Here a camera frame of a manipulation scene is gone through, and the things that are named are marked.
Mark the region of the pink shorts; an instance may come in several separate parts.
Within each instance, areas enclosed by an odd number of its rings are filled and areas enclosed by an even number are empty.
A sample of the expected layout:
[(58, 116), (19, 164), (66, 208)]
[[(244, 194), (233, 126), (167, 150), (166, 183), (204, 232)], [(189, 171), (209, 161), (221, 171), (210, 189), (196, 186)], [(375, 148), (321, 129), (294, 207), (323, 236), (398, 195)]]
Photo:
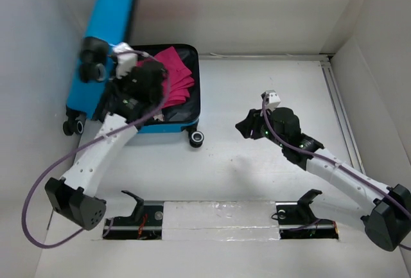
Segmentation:
[(190, 98), (189, 88), (194, 86), (192, 72), (180, 59), (177, 50), (172, 46), (158, 54), (155, 58), (161, 62), (170, 76), (170, 95), (163, 108), (181, 105)]

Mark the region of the blue kids suitcase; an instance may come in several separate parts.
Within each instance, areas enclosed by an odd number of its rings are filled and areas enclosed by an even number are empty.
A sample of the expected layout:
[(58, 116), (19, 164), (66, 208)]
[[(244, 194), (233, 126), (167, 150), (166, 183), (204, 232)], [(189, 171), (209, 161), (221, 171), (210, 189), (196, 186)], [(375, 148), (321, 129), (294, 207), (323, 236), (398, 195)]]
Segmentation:
[[(134, 10), (138, 0), (96, 0), (78, 56), (71, 89), (66, 102), (65, 135), (83, 133), (84, 119), (103, 121), (101, 99), (108, 96), (106, 87), (114, 73), (114, 62), (108, 53), (116, 44), (128, 42)], [(199, 148), (204, 134), (197, 128), (200, 111), (200, 65), (197, 50), (188, 44), (157, 44), (136, 46), (149, 55), (174, 48), (178, 59), (189, 69), (194, 79), (188, 87), (187, 100), (164, 109), (164, 122), (147, 121), (139, 129), (142, 134), (178, 133), (187, 131), (189, 143)]]

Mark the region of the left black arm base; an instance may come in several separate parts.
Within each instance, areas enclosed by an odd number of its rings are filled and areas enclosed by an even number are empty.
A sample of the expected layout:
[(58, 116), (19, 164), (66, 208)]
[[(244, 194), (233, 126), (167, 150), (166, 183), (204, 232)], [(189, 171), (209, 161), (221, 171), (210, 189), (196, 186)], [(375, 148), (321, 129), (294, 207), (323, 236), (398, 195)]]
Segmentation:
[(146, 203), (136, 194), (122, 190), (135, 201), (129, 216), (116, 216), (105, 220), (102, 238), (106, 240), (161, 240), (164, 201)]

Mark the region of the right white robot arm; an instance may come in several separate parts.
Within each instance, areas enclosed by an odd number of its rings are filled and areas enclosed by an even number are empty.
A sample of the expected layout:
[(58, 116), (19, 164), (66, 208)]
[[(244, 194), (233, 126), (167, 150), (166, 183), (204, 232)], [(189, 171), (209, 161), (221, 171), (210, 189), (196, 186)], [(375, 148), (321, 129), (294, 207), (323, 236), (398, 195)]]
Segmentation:
[(266, 138), (281, 147), (285, 158), (316, 175), (352, 201), (354, 207), (331, 205), (312, 189), (298, 201), (297, 215), (310, 223), (324, 213), (326, 219), (344, 221), (363, 231), (379, 248), (392, 252), (410, 234), (410, 191), (401, 184), (390, 187), (338, 160), (322, 143), (302, 133), (292, 109), (251, 109), (235, 125), (246, 139)]

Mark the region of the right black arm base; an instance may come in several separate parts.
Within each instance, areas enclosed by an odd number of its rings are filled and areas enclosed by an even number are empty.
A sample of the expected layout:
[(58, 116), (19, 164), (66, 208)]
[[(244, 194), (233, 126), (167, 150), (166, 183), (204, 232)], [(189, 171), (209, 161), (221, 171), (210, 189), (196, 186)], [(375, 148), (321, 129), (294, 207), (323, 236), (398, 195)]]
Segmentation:
[(311, 189), (297, 201), (275, 203), (271, 219), (278, 223), (280, 239), (339, 239), (334, 221), (318, 219), (310, 209), (322, 191)]

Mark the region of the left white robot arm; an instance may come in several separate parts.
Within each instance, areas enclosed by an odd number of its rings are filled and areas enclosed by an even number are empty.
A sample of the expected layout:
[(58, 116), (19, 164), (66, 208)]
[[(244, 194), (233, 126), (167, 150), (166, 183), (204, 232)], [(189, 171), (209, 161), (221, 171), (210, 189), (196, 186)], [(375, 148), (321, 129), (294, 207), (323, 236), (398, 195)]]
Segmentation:
[(82, 147), (80, 158), (59, 178), (45, 186), (53, 210), (83, 230), (95, 228), (106, 213), (106, 201), (96, 196), (112, 161), (163, 107), (170, 92), (165, 66), (145, 60), (111, 89), (117, 97), (94, 139)]

